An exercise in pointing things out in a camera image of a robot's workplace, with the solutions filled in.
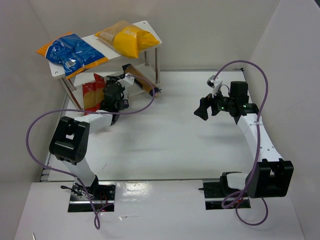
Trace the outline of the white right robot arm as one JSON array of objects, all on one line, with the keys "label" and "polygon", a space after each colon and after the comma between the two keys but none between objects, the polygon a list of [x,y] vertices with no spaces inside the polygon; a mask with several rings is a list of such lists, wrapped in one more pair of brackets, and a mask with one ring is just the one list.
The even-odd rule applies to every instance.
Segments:
[{"label": "white right robot arm", "polygon": [[207,120],[208,108],[212,116],[227,112],[241,129],[254,160],[256,168],[250,173],[224,172],[220,177],[223,190],[229,195],[233,190],[246,190],[251,198],[275,198],[287,195],[294,166],[284,160],[274,147],[262,121],[258,117],[256,104],[249,102],[248,84],[232,81],[228,96],[221,91],[221,80],[209,79],[207,84],[212,93],[200,99],[194,115]]}]

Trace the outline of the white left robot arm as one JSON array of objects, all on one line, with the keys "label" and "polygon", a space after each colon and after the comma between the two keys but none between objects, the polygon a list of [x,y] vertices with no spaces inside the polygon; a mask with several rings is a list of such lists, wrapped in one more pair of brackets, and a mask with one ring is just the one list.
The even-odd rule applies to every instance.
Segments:
[{"label": "white left robot arm", "polygon": [[56,127],[49,145],[49,152],[63,162],[74,175],[77,195],[88,192],[93,200],[105,197],[107,189],[99,184],[85,158],[89,135],[116,123],[119,112],[129,107],[127,88],[134,83],[128,73],[118,76],[94,74],[95,83],[102,86],[102,100],[94,114],[71,118],[63,116]]}]

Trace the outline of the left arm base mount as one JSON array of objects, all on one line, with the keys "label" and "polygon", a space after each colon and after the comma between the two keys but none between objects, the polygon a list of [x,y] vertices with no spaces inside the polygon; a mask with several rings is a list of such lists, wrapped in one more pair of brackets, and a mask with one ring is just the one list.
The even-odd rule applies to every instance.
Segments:
[{"label": "left arm base mount", "polygon": [[93,193],[92,191],[88,190],[88,196],[83,188],[76,183],[74,183],[72,187],[61,186],[61,188],[70,190],[70,198],[67,210],[69,213],[93,212],[88,196],[92,200],[92,204],[98,213],[113,212],[115,210],[115,182],[100,182],[98,192]]}]

